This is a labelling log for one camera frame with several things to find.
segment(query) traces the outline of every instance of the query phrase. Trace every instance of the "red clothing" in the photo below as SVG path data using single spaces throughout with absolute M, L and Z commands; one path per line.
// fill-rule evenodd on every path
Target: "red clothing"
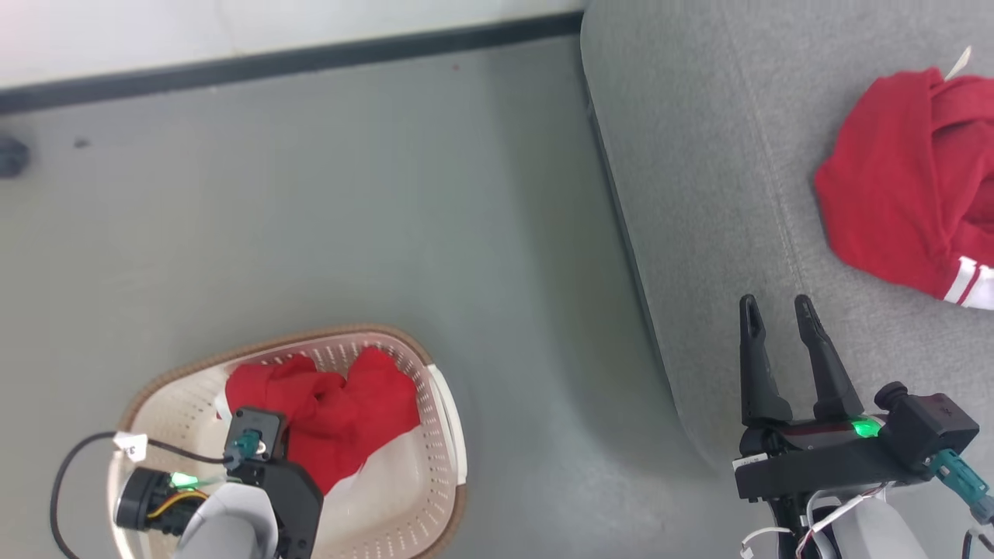
M 994 81 L 876 80 L 815 176 L 847 264 L 967 306 L 994 304 Z
M 228 379 L 225 396 L 232 411 L 253 406 L 285 415 L 287 458 L 303 466 L 323 493 L 420 425 L 414 381 L 375 347 L 359 354 L 348 381 L 319 372 L 303 355 L 281 365 L 242 365 Z

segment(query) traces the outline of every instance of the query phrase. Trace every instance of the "basket rim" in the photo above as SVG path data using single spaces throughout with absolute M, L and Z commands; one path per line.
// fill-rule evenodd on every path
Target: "basket rim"
M 287 334 L 284 336 L 279 336 L 272 338 L 263 342 L 254 343 L 250 345 L 244 345 L 242 347 L 226 351 L 223 353 L 218 353 L 210 357 L 195 361 L 188 365 L 183 365 L 177 367 L 170 371 L 167 371 L 148 382 L 139 392 L 131 399 L 127 408 L 124 410 L 124 414 L 121 416 L 120 421 L 117 423 L 117 428 L 119 431 L 129 431 L 134 425 L 134 419 L 138 415 L 138 411 L 144 406 L 145 402 L 159 389 L 162 387 L 173 383 L 179 379 L 188 377 L 190 375 L 199 373 L 205 369 L 210 369 L 211 367 L 216 367 L 218 365 L 240 359 L 243 357 L 248 357 L 256 353 L 265 352 L 270 349 L 275 349 L 283 345 L 289 345 L 293 343 L 300 343 L 305 341 L 310 341 L 318 338 L 325 338 L 336 335 L 344 334 L 355 334 L 355 333 L 379 333 L 392 336 L 399 340 L 400 342 L 406 344 L 411 350 L 417 354 L 417 357 L 424 363 L 425 366 L 432 365 L 434 362 L 431 360 L 431 356 L 428 352 L 419 344 L 414 338 L 407 335 L 402 330 L 395 328 L 393 326 L 388 326 L 386 324 L 379 324 L 373 322 L 363 322 L 354 324 L 343 324 L 340 326 L 332 326 L 327 328 L 318 328 L 313 330 L 305 330 L 301 332 L 296 332 L 292 334 Z M 427 549 L 418 553 L 412 559 L 431 559 L 432 557 L 438 555 L 455 537 L 456 528 L 458 528 L 459 523 L 462 521 L 462 515 L 465 513 L 466 509 L 466 485 L 458 485 L 455 489 L 455 497 L 452 505 L 452 515 L 448 519 L 448 523 L 445 525 L 445 529 L 438 535 L 438 538 L 428 546 Z

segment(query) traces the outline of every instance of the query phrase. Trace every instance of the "laundry basket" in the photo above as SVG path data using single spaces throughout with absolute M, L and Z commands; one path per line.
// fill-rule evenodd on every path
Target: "laundry basket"
M 452 395 L 427 352 L 404 333 L 376 324 L 304 332 L 237 349 L 168 372 L 152 381 L 128 406 L 118 428 L 146 433 L 185 450 L 219 457 L 226 423 L 214 398 L 236 367 L 280 363 L 300 354 L 320 370 L 345 374 L 363 348 L 391 355 L 414 379 L 421 424 L 369 457 L 359 473 L 325 497 L 313 559 L 426 559 L 455 533 L 466 499 L 466 450 Z M 199 478 L 224 473 L 149 448 L 143 466 L 182 471 Z M 134 465 L 114 454 L 107 479 L 111 515 Z M 159 532 L 122 530 L 111 522 L 122 559 L 168 559 L 177 538 Z

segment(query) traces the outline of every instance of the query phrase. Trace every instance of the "white tag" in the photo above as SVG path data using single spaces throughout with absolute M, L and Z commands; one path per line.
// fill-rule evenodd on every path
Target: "white tag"
M 132 462 L 145 460 L 145 453 L 148 452 L 148 435 L 135 435 L 133 433 L 118 433 L 114 435 L 114 444 L 121 449 Z
M 768 458 L 769 458 L 769 455 L 762 454 L 762 455 L 753 455 L 751 457 L 745 457 L 743 459 L 734 460 L 734 461 L 732 461 L 732 471 L 735 471 L 735 470 L 739 469 L 740 467 L 748 465 L 748 464 L 755 464 L 757 462 L 762 462 L 762 461 L 764 461 L 764 460 L 766 460 Z

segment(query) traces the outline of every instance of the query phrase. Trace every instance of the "sofa cushion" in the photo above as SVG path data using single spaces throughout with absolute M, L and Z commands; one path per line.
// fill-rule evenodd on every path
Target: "sofa cushion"
M 966 457 L 994 477 L 994 311 L 842 264 L 812 177 L 879 76 L 994 76 L 994 12 L 941 2 L 595 3 L 583 67 L 645 304 L 690 439 L 729 469 L 742 434 L 738 300 L 756 295 L 795 418 L 814 384 L 793 299 L 808 293 L 869 412 L 884 384 L 944 392 L 982 427 Z

